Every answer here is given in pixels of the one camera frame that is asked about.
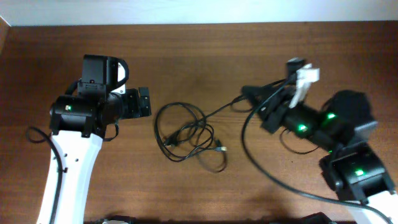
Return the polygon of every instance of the led light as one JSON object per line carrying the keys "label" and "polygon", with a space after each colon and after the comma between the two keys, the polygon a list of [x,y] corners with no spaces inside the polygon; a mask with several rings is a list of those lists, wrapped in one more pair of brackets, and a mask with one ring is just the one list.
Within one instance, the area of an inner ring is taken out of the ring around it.
{"label": "led light", "polygon": [[356,170],[356,171],[355,171],[355,174],[356,174],[357,176],[362,176],[362,175],[365,174],[365,172],[363,172],[363,170],[359,169],[359,170]]}
{"label": "led light", "polygon": [[304,131],[308,130],[308,128],[306,127],[306,125],[300,124],[300,125],[298,126],[298,130],[304,132]]}
{"label": "led light", "polygon": [[328,119],[335,118],[336,115],[334,113],[328,113]]}

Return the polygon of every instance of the wooden floor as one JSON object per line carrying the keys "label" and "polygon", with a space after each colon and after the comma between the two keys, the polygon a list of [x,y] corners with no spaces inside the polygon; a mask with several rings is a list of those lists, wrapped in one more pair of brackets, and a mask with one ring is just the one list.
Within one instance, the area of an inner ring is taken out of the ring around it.
{"label": "wooden floor", "polygon": [[[24,131],[28,125],[48,131],[50,105],[81,77],[84,54],[123,58],[130,68],[127,87],[148,86],[153,110],[149,118],[121,121],[119,137],[103,144],[86,221],[109,214],[271,220],[317,212],[350,220],[344,208],[281,189],[249,163],[239,142],[245,114],[226,109],[210,119],[228,147],[229,165],[220,174],[205,171],[196,159],[170,162],[154,138],[154,115],[166,103],[193,103],[210,113],[238,96],[243,85],[284,78],[285,62],[296,56],[321,68],[309,105],[319,108],[344,89],[368,94],[379,121],[370,144],[398,182],[398,22],[12,27],[0,56],[1,223],[35,223],[39,215],[50,149],[28,143]],[[188,119],[185,111],[171,110],[162,129]],[[259,125],[254,119],[248,142],[263,166],[297,188],[335,197],[318,167],[326,152],[291,154]],[[313,147],[293,136],[287,142],[298,151]]]}

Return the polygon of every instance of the white wall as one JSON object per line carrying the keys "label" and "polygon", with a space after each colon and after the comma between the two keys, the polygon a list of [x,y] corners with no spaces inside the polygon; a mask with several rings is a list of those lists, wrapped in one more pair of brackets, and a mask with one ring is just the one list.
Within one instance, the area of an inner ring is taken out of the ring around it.
{"label": "white wall", "polygon": [[396,0],[0,0],[11,26],[398,19]]}

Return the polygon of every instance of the green light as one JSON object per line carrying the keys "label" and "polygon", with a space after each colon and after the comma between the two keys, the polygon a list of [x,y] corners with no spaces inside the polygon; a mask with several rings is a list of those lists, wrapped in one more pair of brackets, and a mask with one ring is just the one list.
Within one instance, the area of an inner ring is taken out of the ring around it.
{"label": "green light", "polygon": [[328,113],[328,119],[335,118],[336,115],[334,113]]}
{"label": "green light", "polygon": [[306,125],[300,124],[300,125],[298,126],[298,130],[299,130],[299,131],[306,131],[306,130],[308,130],[308,128],[306,127]]}
{"label": "green light", "polygon": [[365,172],[363,172],[363,170],[359,169],[359,170],[356,170],[356,171],[355,171],[355,174],[356,174],[357,176],[362,176],[362,175],[365,174]]}

